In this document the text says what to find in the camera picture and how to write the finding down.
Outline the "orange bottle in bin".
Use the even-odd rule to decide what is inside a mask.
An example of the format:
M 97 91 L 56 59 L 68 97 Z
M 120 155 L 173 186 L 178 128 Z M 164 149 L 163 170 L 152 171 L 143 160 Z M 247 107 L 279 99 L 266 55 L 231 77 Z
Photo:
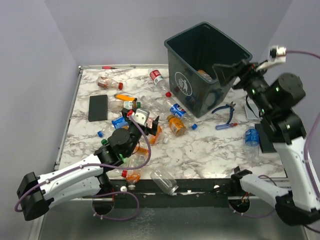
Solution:
M 207 80 L 207 81 L 209 81 L 209 82 L 211 82 L 211 81 L 213 80 L 213 78 L 212 78 L 208 73 L 206 73 L 205 71 L 199 69 L 197 72 L 198 72 L 205 80 Z

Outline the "black mounting rail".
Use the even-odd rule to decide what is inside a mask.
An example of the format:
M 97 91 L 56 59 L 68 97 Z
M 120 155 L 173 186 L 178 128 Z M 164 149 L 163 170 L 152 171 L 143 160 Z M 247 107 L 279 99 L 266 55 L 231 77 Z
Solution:
M 230 200 L 241 200 L 245 192 L 230 178 L 177 179 L 177 189 L 165 193 L 151 179 L 138 181 L 132 193 L 141 208 L 227 208 Z

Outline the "orange crushed bottle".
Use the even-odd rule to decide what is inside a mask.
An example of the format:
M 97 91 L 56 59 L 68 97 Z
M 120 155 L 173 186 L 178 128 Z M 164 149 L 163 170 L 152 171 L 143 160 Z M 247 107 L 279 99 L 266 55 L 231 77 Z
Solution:
M 149 128 L 152 127 L 152 122 L 153 122 L 153 120 L 149 117 L 148 120 L 147 120 L 147 126 L 148 126 Z M 160 127 L 160 125 L 158 125 L 158 126 L 157 126 L 157 133 L 156 133 L 156 135 L 152 135 L 152 134 L 149 134 L 149 135 L 148 135 L 149 144 L 150 144 L 150 145 L 155 145 L 155 144 L 157 144 L 157 143 L 159 142 L 161 133 L 162 133 L 162 128 Z

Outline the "orange juice small bottle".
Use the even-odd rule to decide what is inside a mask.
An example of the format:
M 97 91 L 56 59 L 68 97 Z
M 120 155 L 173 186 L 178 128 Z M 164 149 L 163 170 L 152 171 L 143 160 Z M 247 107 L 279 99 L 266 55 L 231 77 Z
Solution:
M 170 114 L 167 116 L 167 121 L 169 124 L 169 127 L 173 134 L 177 137 L 183 135 L 186 132 L 186 126 L 183 124 L 183 122 L 175 117 L 174 115 Z

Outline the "pepsi bottle right side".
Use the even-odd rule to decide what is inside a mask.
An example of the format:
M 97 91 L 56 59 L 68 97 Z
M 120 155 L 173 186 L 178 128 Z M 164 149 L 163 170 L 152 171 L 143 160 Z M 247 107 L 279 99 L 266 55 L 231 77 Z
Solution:
M 254 125 L 250 125 L 244 134 L 245 154 L 250 162 L 259 161 L 259 134 Z

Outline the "crushed bottle red cap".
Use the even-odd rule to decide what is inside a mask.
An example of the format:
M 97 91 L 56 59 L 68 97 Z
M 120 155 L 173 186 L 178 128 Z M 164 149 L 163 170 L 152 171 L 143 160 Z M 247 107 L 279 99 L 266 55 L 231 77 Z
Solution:
M 96 80 L 97 86 L 104 88 L 104 89 L 119 89 L 122 90 L 124 87 L 124 84 L 122 82 L 117 82 L 112 78 L 109 77 L 102 77 L 99 76 Z

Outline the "crushed blue label bottle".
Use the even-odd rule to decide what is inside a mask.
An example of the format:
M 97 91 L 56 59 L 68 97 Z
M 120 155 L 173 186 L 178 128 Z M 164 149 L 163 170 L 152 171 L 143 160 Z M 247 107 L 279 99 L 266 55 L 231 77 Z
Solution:
M 112 125 L 114 126 L 115 129 L 119 129 L 122 127 L 127 127 L 129 124 L 128 122 L 125 120 L 125 118 L 123 116 L 120 116 L 114 120 L 111 121 Z

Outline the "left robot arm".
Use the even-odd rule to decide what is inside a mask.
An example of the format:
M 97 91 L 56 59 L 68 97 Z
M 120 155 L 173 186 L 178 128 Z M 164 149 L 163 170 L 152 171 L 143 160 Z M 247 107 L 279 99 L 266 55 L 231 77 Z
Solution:
M 123 108 L 121 113 L 128 128 L 116 129 L 94 153 L 61 170 L 42 175 L 26 174 L 16 192 L 15 212 L 22 213 L 26 221 L 31 221 L 69 200 L 116 195 L 107 172 L 124 170 L 124 159 L 134 153 L 141 138 L 146 140 L 148 135 L 155 136 L 159 124 L 157 116 L 148 126 L 150 113 L 143 108 Z

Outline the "orange label large bottle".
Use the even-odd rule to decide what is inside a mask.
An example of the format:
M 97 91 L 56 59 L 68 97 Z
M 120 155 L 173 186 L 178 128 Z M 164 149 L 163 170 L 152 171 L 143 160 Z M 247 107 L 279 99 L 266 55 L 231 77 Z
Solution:
M 142 165 L 149 156 L 149 150 L 146 148 L 137 148 L 136 152 L 131 155 L 128 162 L 129 168 L 134 168 Z M 142 168 L 133 170 L 124 170 L 122 176 L 126 178 L 127 188 L 133 191 L 136 188 L 136 183 L 140 180 Z

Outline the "red label clear bottle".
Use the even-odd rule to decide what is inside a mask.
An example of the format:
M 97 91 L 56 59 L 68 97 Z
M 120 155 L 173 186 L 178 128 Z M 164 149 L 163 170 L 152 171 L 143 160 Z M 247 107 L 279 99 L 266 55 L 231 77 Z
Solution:
M 151 68 L 148 70 L 148 73 L 149 73 L 149 76 L 150 76 L 151 80 L 153 81 L 154 85 L 158 89 L 165 91 L 165 92 L 169 91 L 168 84 L 158 69 Z

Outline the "dark green plastic bin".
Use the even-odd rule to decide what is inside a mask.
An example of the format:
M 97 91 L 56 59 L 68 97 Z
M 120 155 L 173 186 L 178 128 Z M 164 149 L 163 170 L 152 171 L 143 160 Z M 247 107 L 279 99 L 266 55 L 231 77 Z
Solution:
M 197 118 L 219 105 L 235 82 L 221 86 L 218 80 L 204 79 L 198 70 L 212 77 L 214 64 L 233 65 L 252 59 L 247 49 L 208 22 L 176 34 L 165 40 L 164 46 L 170 91 Z

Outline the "black rectangular block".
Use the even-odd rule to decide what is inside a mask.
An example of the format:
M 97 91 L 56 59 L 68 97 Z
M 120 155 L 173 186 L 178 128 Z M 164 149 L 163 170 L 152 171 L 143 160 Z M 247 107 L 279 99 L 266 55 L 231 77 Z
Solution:
M 108 119 L 108 96 L 92 95 L 89 98 L 88 121 L 98 122 Z

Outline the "orange utility knife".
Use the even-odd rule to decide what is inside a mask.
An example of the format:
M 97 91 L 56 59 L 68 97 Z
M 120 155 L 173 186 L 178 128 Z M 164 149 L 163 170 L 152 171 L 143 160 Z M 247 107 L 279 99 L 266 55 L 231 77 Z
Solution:
M 129 101 L 129 102 L 137 101 L 137 98 L 123 95 L 123 94 L 115 94 L 114 97 L 121 101 Z

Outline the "starbucks glass bottle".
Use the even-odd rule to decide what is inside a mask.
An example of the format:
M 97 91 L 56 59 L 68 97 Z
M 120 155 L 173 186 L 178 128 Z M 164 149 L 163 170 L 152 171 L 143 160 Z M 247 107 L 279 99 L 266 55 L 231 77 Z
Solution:
M 123 108 L 133 110 L 140 107 L 139 101 L 110 101 L 108 103 L 108 109 L 111 111 L 121 111 Z

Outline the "red marker pen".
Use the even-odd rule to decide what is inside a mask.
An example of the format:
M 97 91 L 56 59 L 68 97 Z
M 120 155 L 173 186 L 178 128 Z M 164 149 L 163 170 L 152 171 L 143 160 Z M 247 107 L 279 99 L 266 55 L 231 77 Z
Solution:
M 118 69 L 118 68 L 116 68 L 116 67 L 113 67 L 113 66 L 102 66 L 102 69 L 103 70 L 116 70 L 116 69 Z

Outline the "clear bottle blue cap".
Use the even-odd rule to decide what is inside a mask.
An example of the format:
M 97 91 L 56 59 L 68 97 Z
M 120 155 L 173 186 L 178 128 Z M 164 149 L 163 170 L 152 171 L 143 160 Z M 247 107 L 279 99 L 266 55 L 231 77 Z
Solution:
M 100 138 L 108 138 L 114 132 L 115 127 L 112 123 L 106 124 L 101 130 L 97 132 L 97 135 Z

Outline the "blue screwdriver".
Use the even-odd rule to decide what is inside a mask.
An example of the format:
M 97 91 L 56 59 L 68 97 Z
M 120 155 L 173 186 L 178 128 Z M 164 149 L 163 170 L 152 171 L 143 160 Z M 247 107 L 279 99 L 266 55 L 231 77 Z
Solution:
M 224 129 L 236 127 L 237 125 L 238 125 L 237 123 L 225 123 L 225 124 L 216 125 L 215 129 L 224 130 Z

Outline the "black box right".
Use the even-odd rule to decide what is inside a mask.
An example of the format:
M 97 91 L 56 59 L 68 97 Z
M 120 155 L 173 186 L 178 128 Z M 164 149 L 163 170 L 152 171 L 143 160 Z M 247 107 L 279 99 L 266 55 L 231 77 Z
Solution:
M 260 123 L 256 123 L 254 127 L 257 130 L 257 133 L 259 136 L 259 146 L 260 146 L 261 152 L 263 154 L 275 153 L 276 150 L 273 144 L 268 139 L 268 136 L 265 133 L 263 126 Z

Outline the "clear glass jar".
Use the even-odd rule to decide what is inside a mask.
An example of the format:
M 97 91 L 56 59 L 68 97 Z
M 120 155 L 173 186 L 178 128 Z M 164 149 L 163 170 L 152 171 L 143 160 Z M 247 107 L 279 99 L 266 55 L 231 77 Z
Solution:
M 150 178 L 167 195 L 172 196 L 179 188 L 174 177 L 164 168 L 157 167 L 150 173 Z

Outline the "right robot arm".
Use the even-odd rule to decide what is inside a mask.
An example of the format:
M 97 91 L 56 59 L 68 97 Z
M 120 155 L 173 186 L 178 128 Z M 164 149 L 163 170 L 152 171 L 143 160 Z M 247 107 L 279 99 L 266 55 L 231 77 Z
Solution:
M 293 111 L 306 95 L 301 79 L 282 73 L 272 84 L 265 81 L 265 69 L 242 60 L 232 65 L 212 66 L 221 83 L 239 78 L 234 89 L 242 89 L 261 112 L 261 125 L 279 154 L 291 188 L 275 186 L 245 169 L 234 173 L 230 191 L 240 196 L 251 193 L 272 207 L 289 226 L 306 226 L 320 219 L 320 182 L 307 150 L 308 134 L 301 118 Z

